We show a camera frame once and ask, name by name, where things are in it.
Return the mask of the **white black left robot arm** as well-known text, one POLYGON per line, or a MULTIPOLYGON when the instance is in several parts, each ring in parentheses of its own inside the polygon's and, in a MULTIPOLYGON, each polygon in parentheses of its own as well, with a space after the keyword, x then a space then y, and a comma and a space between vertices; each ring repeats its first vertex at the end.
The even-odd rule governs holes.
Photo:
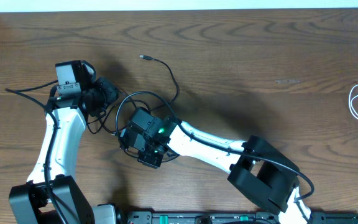
POLYGON ((85 60, 58 63, 46 104, 47 127, 39 157, 26 183, 12 187, 9 203, 17 223, 116 223, 113 205, 92 207, 75 182, 81 137, 119 90, 96 78, 85 60))

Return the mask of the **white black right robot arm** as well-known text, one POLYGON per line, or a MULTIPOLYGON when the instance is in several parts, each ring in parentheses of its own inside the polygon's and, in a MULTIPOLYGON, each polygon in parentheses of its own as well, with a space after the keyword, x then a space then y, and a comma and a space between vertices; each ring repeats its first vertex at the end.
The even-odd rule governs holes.
POLYGON ((134 111, 120 137, 125 148, 137 149, 145 166, 159 168, 169 151, 199 159, 226 172, 243 196, 277 215, 280 223, 311 223, 311 210, 300 195, 298 166, 260 137, 224 139, 143 108, 134 111))

